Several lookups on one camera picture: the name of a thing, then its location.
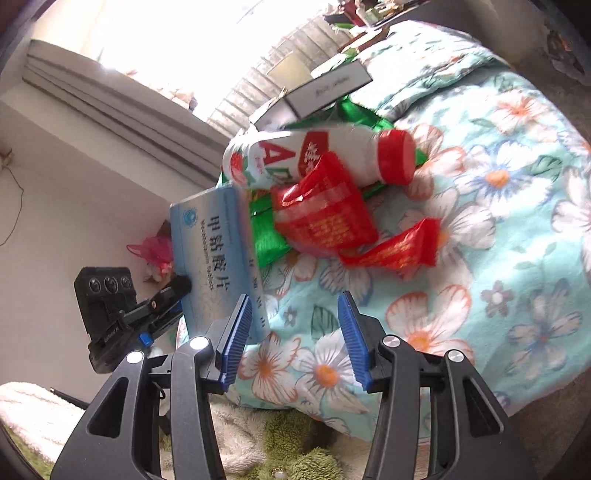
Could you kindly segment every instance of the metal screw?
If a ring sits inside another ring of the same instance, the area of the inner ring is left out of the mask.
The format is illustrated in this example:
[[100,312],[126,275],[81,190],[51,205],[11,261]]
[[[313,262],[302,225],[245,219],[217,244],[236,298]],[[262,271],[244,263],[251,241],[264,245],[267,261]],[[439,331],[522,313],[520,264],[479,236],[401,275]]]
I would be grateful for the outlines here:
[[194,339],[191,340],[189,345],[191,345],[191,348],[193,350],[199,351],[199,350],[203,350],[204,348],[206,348],[209,345],[209,340],[207,337],[195,337]]
[[396,348],[397,346],[400,345],[400,338],[398,338],[397,336],[394,335],[388,335],[384,337],[384,340],[382,340],[384,342],[385,346],[389,346],[392,348]]
[[125,357],[130,364],[138,364],[142,361],[142,358],[144,358],[144,354],[139,350],[134,350],[133,352],[128,353]]
[[447,354],[447,357],[452,362],[462,362],[464,360],[464,354],[459,350],[452,350]]

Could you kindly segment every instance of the blue floral blanket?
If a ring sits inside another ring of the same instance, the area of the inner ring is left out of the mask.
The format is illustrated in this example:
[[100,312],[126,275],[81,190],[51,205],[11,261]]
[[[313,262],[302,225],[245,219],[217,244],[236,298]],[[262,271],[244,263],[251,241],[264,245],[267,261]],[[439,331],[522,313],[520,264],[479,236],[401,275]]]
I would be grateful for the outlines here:
[[229,396],[369,440],[379,396],[355,381],[339,330],[347,289],[416,349],[464,352],[512,414],[591,359],[591,148],[465,34],[405,22],[359,58],[374,81],[352,100],[412,132],[428,156],[408,188],[368,206],[383,238],[442,219],[437,266],[396,273],[289,253],[263,271],[271,332],[247,347]]

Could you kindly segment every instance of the orange flower center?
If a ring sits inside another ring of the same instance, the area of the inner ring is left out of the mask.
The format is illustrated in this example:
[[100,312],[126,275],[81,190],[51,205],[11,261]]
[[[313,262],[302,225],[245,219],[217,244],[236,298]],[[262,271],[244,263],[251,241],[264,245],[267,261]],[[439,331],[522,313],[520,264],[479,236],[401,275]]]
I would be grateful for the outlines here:
[[407,343],[409,343],[415,350],[428,352],[431,348],[431,336],[428,332],[419,330],[408,336]]
[[318,365],[314,369],[316,381],[324,388],[332,388],[339,383],[339,373],[328,365]]
[[504,103],[502,107],[509,110],[511,115],[527,120],[534,107],[534,101],[530,98],[524,98],[519,103]]
[[447,245],[449,242],[449,233],[445,229],[439,230],[439,235],[437,236],[437,248],[443,247],[443,245]]
[[506,170],[494,170],[484,176],[485,181],[497,190],[507,185],[510,178],[511,176]]
[[273,376],[273,364],[267,358],[261,358],[257,363],[259,375],[263,378]]

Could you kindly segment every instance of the printed label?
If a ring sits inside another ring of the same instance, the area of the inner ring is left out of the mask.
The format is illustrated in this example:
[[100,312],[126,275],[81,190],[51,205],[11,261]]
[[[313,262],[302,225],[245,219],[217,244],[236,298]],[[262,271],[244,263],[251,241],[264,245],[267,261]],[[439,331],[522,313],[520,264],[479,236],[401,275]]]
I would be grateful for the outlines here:
[[197,223],[197,212],[195,212],[194,208],[190,208],[184,211],[183,223],[187,228],[192,228],[195,226],[195,223]]
[[232,156],[230,157],[230,176],[241,187],[245,187],[248,184],[248,180],[243,173],[243,170],[245,169],[244,163],[242,152],[237,151],[232,153]]
[[265,158],[263,159],[265,165],[276,163],[281,160],[287,160],[296,156],[296,152],[267,140],[262,140],[258,144],[259,147],[265,151]]
[[300,160],[297,164],[297,170],[303,178],[320,160],[320,156],[328,152],[329,133],[328,132],[308,132],[304,137],[304,143],[301,146]]

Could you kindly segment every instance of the white wall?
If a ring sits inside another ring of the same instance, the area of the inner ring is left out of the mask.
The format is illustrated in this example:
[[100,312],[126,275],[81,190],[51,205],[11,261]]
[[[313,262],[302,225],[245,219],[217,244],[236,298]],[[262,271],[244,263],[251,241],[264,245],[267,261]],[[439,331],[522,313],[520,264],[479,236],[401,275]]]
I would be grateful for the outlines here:
[[[0,384],[33,382],[90,400],[106,376],[90,366],[73,282],[85,265],[128,266],[138,299],[149,296],[152,288],[141,281],[144,263],[125,248],[142,238],[19,167],[18,157],[12,170],[25,192],[16,230],[0,247]],[[0,242],[14,223],[19,192],[2,172]],[[155,233],[152,225],[145,230],[145,235]]]
[[544,17],[529,0],[463,1],[478,17],[483,43],[510,63],[544,44]]

